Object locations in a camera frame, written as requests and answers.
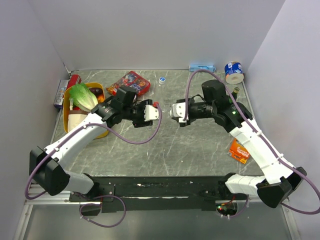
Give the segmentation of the clear plastic bottle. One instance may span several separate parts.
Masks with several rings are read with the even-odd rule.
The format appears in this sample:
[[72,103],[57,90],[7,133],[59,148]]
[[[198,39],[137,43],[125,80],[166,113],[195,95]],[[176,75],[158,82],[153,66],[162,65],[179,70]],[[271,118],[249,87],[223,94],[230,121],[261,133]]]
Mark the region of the clear plastic bottle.
[[158,81],[153,85],[152,88],[152,99],[156,102],[162,102],[164,97],[165,97],[165,84],[159,84],[159,79]]

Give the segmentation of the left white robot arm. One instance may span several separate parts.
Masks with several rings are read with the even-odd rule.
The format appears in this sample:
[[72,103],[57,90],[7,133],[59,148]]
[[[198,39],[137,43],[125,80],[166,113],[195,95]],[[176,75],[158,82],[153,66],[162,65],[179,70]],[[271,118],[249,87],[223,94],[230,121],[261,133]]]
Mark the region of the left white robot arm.
[[133,88],[121,87],[115,96],[98,103],[85,119],[64,137],[48,145],[36,148],[29,155],[29,180],[38,183],[46,193],[55,196],[62,191],[80,193],[93,201],[99,195],[100,183],[86,173],[74,173],[65,169],[92,140],[122,120],[131,121],[135,128],[147,127],[161,118],[159,105],[151,99],[136,103]]

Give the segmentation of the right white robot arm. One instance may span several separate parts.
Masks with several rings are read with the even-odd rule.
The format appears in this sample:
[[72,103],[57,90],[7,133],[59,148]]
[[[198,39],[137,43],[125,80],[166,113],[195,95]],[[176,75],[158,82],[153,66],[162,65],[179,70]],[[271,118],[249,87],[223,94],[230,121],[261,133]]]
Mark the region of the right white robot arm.
[[252,114],[242,103],[233,104],[226,87],[217,79],[201,85],[203,101],[179,99],[170,108],[170,116],[180,127],[186,127],[197,119],[214,119],[233,136],[262,170],[262,176],[244,176],[229,173],[218,182],[218,193],[223,199],[235,194],[259,197],[270,208],[276,208],[293,193],[302,182],[295,167],[286,161],[273,147],[263,141]]

